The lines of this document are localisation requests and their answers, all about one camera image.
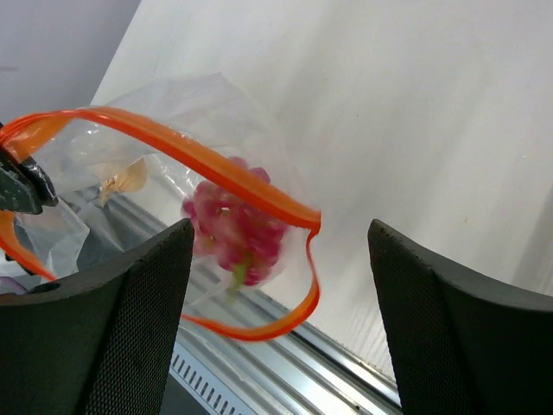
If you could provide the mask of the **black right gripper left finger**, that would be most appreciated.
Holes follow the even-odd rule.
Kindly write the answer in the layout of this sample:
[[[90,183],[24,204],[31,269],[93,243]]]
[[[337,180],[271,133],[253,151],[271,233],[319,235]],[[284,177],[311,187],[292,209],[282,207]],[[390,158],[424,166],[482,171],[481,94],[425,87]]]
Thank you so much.
[[[193,241],[182,220],[101,265],[2,295],[2,413],[157,414]]]

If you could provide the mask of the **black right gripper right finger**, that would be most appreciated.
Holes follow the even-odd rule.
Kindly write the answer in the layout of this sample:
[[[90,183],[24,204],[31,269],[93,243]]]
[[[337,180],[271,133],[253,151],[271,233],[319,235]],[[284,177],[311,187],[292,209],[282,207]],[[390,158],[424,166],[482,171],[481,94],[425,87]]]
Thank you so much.
[[[551,413],[551,297],[458,264],[380,220],[367,239],[404,413]]]

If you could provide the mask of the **clear orange zip top bag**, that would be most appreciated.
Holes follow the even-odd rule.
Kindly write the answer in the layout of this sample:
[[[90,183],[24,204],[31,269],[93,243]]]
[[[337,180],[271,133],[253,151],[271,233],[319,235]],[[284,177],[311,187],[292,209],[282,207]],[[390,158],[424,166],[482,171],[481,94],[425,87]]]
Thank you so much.
[[[188,169],[288,224],[294,245],[282,273],[255,290],[209,297],[181,318],[234,340],[263,342],[288,334],[315,311],[321,287],[311,241],[321,212],[307,196],[277,122],[223,75],[155,80],[103,105],[36,112],[8,122],[1,139],[31,152],[59,202],[41,214],[1,210],[1,247],[48,282],[79,269],[86,239],[112,253],[137,238],[117,224],[137,206],[162,227],[181,216]],[[145,186],[100,204],[103,181],[144,158]]]

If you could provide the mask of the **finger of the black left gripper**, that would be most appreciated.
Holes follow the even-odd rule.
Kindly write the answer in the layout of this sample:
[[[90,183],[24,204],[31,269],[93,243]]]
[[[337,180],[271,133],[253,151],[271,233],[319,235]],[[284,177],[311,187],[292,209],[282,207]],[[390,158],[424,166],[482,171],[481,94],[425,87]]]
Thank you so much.
[[[54,185],[40,164],[26,149],[1,139],[1,210],[41,214],[43,208],[58,205]]]

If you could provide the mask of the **red grape bunch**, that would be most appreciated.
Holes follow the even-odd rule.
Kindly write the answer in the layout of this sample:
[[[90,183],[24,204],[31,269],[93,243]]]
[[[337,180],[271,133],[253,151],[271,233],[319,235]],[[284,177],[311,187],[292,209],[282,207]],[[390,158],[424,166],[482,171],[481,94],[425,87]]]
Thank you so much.
[[[181,216],[194,228],[194,290],[185,306],[209,297],[235,297],[283,272],[294,245],[291,227],[188,169]]]

